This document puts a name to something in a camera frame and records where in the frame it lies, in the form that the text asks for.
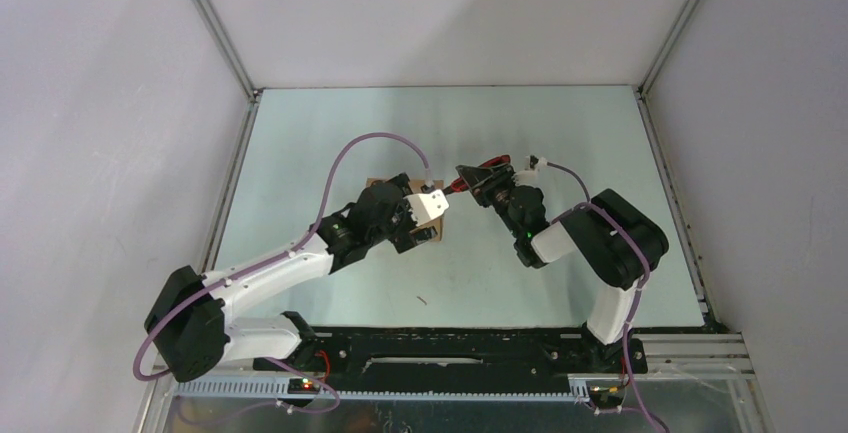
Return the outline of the red black utility knife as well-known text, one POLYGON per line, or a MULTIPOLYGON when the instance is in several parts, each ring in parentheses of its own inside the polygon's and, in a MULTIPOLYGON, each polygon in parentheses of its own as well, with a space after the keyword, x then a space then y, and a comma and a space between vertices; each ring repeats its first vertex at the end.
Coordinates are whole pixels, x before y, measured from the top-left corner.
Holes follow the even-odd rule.
POLYGON ((486 160, 480 165, 457 165, 455 171, 457 178, 448 186, 442 188, 442 192, 448 196, 455 193, 462 193, 473 190, 480 184, 491 181, 498 176, 501 171, 511 165, 511 156, 508 154, 499 155, 489 160, 486 160))

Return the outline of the brown cardboard express box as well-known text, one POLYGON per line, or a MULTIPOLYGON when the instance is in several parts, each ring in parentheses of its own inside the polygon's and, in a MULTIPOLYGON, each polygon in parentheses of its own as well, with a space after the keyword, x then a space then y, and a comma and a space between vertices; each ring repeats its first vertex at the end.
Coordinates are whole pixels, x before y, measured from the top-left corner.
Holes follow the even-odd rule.
MULTIPOLYGON (((389 181, 389 178, 368 178, 366 180, 366 186, 371 188, 375 184, 387 183, 389 181)), ((443 180, 429 182, 425 179, 412 178, 408 180, 407 186, 411 193, 432 193, 442 190, 445 184, 443 180)), ((423 223, 420 227, 413 229, 412 232, 418 234, 420 231, 428 231, 430 233, 428 241, 438 242, 442 239, 443 223, 442 217, 433 218, 429 222, 423 223)))

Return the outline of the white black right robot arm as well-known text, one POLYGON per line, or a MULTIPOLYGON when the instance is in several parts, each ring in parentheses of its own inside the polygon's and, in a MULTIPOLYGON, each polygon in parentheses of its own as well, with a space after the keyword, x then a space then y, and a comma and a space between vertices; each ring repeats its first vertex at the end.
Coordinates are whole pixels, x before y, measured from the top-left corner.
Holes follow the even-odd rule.
POLYGON ((521 263, 542 268, 572 253, 580 254, 603 282, 586 328, 592 335, 581 345, 585 364, 606 371, 622 356, 619 341, 630 327, 641 292, 669 250, 664 231, 612 189, 550 219, 537 186, 540 171, 551 167, 572 175, 573 170, 530 156, 522 170, 507 155, 479 166, 460 165, 450 193, 469 192, 476 203, 491 208, 514 239, 521 263))

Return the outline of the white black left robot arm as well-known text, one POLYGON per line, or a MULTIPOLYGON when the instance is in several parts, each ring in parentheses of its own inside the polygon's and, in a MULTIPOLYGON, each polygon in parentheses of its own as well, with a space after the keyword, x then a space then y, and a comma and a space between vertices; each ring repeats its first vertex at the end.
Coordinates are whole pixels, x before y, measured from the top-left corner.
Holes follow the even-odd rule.
POLYGON ((310 280, 327 277, 389 242, 402 254, 437 235, 434 221, 449 209, 444 192, 414 191, 407 175, 378 180, 358 199, 320 218, 306 235, 254 262, 198 274, 173 271, 144 321, 145 347, 155 346, 180 383, 221 363, 273 358, 304 369, 316 356, 311 327, 296 312, 251 318, 249 311, 310 280))

